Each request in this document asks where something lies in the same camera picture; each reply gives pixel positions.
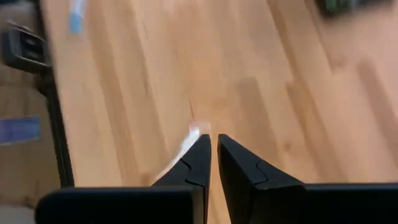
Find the blue object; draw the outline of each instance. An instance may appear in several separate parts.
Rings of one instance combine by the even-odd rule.
[[[0,120],[0,144],[30,141],[39,137],[39,115]]]
[[[77,13],[70,13],[69,15],[69,29],[74,34],[81,34],[83,28],[83,18]]]

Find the blue label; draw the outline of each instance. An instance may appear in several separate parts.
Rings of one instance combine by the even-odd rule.
[[[40,137],[40,116],[0,120],[0,144],[31,141]]]

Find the blue and white object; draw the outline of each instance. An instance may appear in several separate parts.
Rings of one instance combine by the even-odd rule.
[[[69,29],[74,34],[83,32],[83,20],[86,11],[87,0],[73,0],[69,12]]]
[[[40,116],[0,120],[0,145],[33,141],[40,137]]]

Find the black plastic piece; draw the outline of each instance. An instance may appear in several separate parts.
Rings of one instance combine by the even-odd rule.
[[[46,41],[46,30],[42,11],[40,8],[40,0],[29,0],[34,3],[37,21],[37,34]],[[67,137],[65,134],[65,127],[62,119],[62,112],[60,102],[58,99],[57,86],[54,79],[52,68],[39,73],[37,80],[37,89],[47,99],[47,109],[50,115],[51,128],[55,144],[55,153],[57,155],[58,172],[60,175],[61,187],[73,187],[75,185],[73,180],[73,172],[70,161],[70,155],[67,144]]]
[[[359,7],[370,6],[392,0],[315,0],[324,16],[332,17],[343,12],[355,11]]]
[[[219,135],[232,224],[397,223],[398,184],[304,184]]]
[[[19,0],[0,0],[0,6],[3,4],[10,4],[10,3],[16,3]]]
[[[44,39],[17,26],[2,30],[1,37],[6,65],[30,73],[45,72],[51,67]]]
[[[152,187],[65,188],[40,200],[37,224],[207,223],[211,144],[203,135]]]
[[[263,161],[227,135],[218,137],[218,164],[231,223],[299,220],[304,184]]]

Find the white object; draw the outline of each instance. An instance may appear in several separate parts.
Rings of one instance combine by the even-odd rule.
[[[180,150],[177,155],[170,161],[167,167],[156,177],[156,180],[162,178],[173,166],[189,151],[194,143],[200,137],[200,128],[195,127],[190,129],[189,135],[181,143]]]
[[[0,205],[0,224],[35,224],[34,211],[25,207]]]

